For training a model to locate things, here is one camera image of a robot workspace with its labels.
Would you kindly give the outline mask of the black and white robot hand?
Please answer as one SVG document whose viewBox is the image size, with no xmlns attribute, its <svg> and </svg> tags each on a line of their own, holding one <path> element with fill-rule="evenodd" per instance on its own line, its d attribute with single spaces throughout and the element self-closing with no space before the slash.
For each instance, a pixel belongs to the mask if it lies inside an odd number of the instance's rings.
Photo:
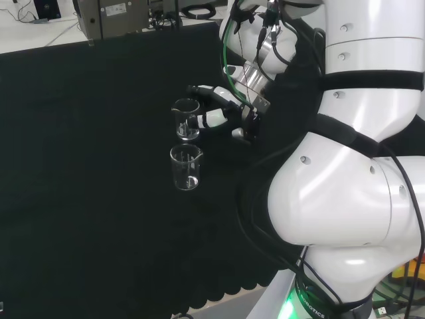
<svg viewBox="0 0 425 319">
<path fill-rule="evenodd" d="M 221 86 L 189 85 L 187 93 L 201 102 L 212 102 L 216 106 L 202 110 L 196 120 L 189 121 L 190 126 L 210 132 L 227 130 L 234 139 L 248 144 L 258 137 L 262 116 L 270 107 L 270 103 L 257 94 L 253 106 L 249 107 Z"/>
</svg>

